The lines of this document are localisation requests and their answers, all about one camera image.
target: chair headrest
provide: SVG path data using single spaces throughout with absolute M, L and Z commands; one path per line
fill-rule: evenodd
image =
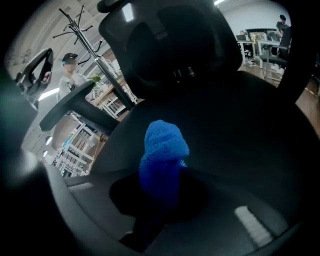
M 212 1 L 148 0 L 123 5 L 99 26 L 134 94 L 149 98 L 179 90 L 194 79 L 236 71 L 242 56 L 233 33 Z

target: blue cloth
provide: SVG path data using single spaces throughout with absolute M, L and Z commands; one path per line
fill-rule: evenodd
M 142 191 L 162 213 L 178 207 L 180 169 L 189 148 L 179 128 L 162 120 L 152 122 L 144 138 L 145 154 L 139 166 Z

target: wall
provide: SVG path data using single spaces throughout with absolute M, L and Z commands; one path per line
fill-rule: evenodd
M 291 26 L 287 10 L 280 4 L 268 0 L 244 3 L 227 10 L 223 10 L 222 7 L 221 4 L 221 12 L 235 36 L 246 29 L 275 29 L 281 14 L 286 17 L 286 23 Z

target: chair seat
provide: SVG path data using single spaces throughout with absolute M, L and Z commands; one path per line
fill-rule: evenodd
M 266 55 L 260 55 L 260 59 L 263 62 L 266 62 L 267 61 L 267 56 Z M 288 63 L 285 59 L 279 58 L 277 56 L 269 56 L 269 62 L 273 63 L 273 64 L 281 65 L 284 68 L 287 66 L 287 63 Z
M 234 180 L 290 223 L 297 218 L 313 154 L 306 149 L 316 149 L 319 140 L 297 106 L 284 112 L 276 104 L 276 91 L 268 82 L 238 71 L 208 81 L 201 90 L 195 85 L 179 97 L 145 100 L 113 131 L 91 173 L 139 166 L 146 130 L 161 119 L 180 128 L 190 149 L 188 167 Z

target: blue towel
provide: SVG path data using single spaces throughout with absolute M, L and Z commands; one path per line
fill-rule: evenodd
M 179 128 L 162 120 L 152 122 L 144 138 L 145 154 L 139 166 L 142 191 L 162 213 L 178 207 L 180 169 L 189 148 Z

